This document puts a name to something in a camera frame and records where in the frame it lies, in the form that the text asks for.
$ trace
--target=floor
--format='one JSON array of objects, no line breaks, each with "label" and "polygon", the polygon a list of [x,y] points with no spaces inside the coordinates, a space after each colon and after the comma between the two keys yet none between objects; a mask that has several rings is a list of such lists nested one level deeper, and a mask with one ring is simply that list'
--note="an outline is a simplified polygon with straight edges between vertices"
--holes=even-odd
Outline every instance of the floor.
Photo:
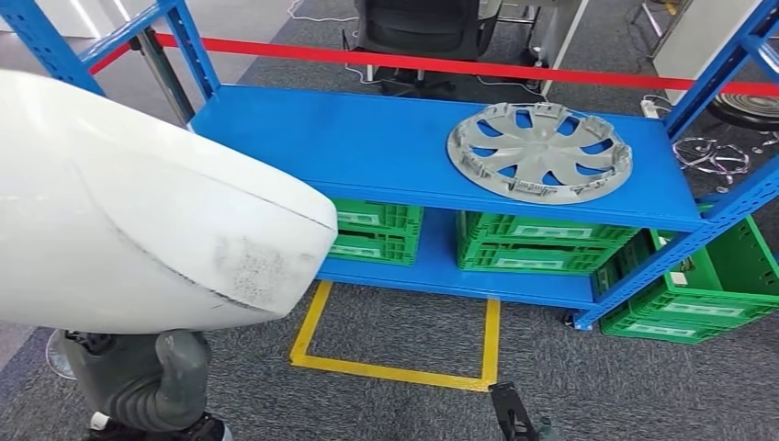
[{"label": "floor", "polygon": [[[265,0],[261,10],[250,0],[231,0],[227,6],[221,2],[219,10],[207,0],[188,3],[207,37],[338,48],[341,29],[354,28],[350,22],[288,20],[288,0]],[[638,3],[592,0],[563,67],[652,74],[640,60],[636,30],[628,31],[626,23]],[[351,4],[308,0],[298,13],[352,17]],[[485,59],[512,62],[515,32],[511,25],[500,25]],[[177,68],[183,67],[171,58]],[[213,61],[224,82],[377,93],[375,86],[360,85],[357,74],[340,65],[227,54],[215,55]],[[0,66],[39,69],[10,35],[0,35]],[[136,54],[108,67],[98,80],[118,102],[174,121]],[[516,86],[485,88],[469,77],[456,82],[456,99],[534,99]],[[638,101],[653,92],[555,85],[549,99],[580,110],[637,114]],[[691,132],[700,133],[710,122],[703,116]],[[757,133],[739,130],[720,130],[717,136],[744,146],[761,140]],[[688,177],[696,194],[718,184],[709,176]],[[779,249],[775,209],[771,204],[756,218],[769,244]],[[209,334],[214,349],[209,408],[229,422],[236,439],[500,439],[487,394],[292,367],[289,350],[312,292],[313,287],[284,320]],[[518,385],[534,420],[551,417],[565,439],[779,439],[779,399],[773,393],[773,379],[779,376],[779,316],[687,346],[573,332],[560,324],[563,313],[503,304],[498,374]],[[309,354],[477,377],[484,320],[481,300],[338,284]],[[82,433],[88,409],[81,395],[42,359],[49,333],[0,324],[3,441],[72,440]]]}]

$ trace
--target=wheel cover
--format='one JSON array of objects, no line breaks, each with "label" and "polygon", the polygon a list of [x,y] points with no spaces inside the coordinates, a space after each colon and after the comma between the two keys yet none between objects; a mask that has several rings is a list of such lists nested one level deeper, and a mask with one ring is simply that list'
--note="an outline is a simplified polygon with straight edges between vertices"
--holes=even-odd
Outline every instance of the wheel cover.
[{"label": "wheel cover", "polygon": [[487,106],[449,134],[454,166],[508,198],[573,204],[618,189],[632,152],[605,120],[552,103]]}]

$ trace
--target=white curved shell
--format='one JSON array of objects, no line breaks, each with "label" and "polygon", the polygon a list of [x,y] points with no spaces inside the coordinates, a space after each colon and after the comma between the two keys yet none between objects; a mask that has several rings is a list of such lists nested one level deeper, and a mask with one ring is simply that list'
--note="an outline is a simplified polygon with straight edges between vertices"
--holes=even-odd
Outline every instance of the white curved shell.
[{"label": "white curved shell", "polygon": [[113,334],[272,320],[336,234],[332,202],[290,175],[0,71],[0,320]]}]

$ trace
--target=blue metal shelf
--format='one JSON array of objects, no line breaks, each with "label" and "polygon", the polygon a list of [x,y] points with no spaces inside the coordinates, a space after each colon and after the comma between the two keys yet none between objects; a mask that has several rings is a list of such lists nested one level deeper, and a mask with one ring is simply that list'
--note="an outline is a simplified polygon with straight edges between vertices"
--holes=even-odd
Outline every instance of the blue metal shelf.
[{"label": "blue metal shelf", "polygon": [[192,129],[283,170],[332,198],[521,214],[694,231],[705,224],[662,122],[600,115],[633,148],[634,169],[617,191],[549,206],[474,185],[452,166],[446,137],[483,104],[223,85]]},{"label": "blue metal shelf", "polygon": [[413,266],[329,258],[319,278],[384,288],[588,310],[594,306],[589,276],[460,271],[456,212],[426,209]]},{"label": "blue metal shelf", "polygon": [[[33,0],[0,0],[0,15],[52,76],[97,94],[102,90],[89,65],[156,17],[165,17],[207,100],[191,121],[195,132],[284,170],[330,197],[428,207],[415,266],[330,259],[320,276],[335,281],[568,307],[578,310],[573,316],[577,329],[591,329],[616,305],[779,195],[779,157],[774,157],[718,198],[702,218],[671,150],[671,142],[750,56],[779,81],[779,54],[766,45],[779,28],[779,0],[758,4],[666,119],[600,115],[633,148],[633,174],[608,196],[568,206],[492,194],[452,166],[446,136],[483,104],[221,85],[184,0],[157,0],[81,58]],[[593,299],[589,277],[459,271],[455,209],[680,233]]]}]

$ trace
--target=power strip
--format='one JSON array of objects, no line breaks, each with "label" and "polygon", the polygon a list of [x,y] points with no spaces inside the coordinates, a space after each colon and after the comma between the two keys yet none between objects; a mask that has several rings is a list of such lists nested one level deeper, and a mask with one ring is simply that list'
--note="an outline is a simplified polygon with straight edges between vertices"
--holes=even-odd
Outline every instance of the power strip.
[{"label": "power strip", "polygon": [[641,111],[644,113],[644,116],[647,118],[660,119],[660,114],[657,113],[657,108],[655,107],[655,103],[648,99],[641,100]]}]

